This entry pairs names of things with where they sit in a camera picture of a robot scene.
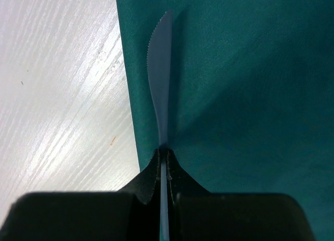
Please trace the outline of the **blue plastic knife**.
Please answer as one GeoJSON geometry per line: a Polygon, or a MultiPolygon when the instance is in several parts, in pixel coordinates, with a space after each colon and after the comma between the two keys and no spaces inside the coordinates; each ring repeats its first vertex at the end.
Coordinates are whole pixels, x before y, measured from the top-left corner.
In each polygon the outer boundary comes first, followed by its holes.
{"type": "Polygon", "coordinates": [[[163,240],[169,240],[168,184],[168,113],[171,70],[173,12],[168,10],[156,25],[147,51],[147,72],[159,135],[160,224],[163,240]]]}

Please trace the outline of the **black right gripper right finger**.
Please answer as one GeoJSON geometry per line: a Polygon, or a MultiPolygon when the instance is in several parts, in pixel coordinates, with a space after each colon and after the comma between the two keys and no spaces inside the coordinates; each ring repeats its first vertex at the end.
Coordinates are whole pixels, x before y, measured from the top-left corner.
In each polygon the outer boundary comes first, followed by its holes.
{"type": "Polygon", "coordinates": [[[212,193],[166,154],[170,240],[315,240],[287,194],[212,193]]]}

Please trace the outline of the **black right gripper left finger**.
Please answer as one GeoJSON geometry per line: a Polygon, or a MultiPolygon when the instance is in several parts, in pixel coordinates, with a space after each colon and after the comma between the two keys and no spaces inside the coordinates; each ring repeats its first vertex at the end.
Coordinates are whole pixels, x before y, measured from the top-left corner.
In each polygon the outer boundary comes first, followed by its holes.
{"type": "Polygon", "coordinates": [[[30,192],[12,204],[3,240],[159,240],[160,153],[118,191],[30,192]]]}

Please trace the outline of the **teal cloth napkin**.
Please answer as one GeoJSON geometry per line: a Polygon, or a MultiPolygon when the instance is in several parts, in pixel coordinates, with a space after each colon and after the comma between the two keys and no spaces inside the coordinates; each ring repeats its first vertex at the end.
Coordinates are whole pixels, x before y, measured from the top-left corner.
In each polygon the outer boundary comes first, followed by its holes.
{"type": "Polygon", "coordinates": [[[141,168],[158,145],[146,54],[173,10],[170,146],[211,191],[284,192],[333,222],[333,0],[116,0],[141,168]]]}

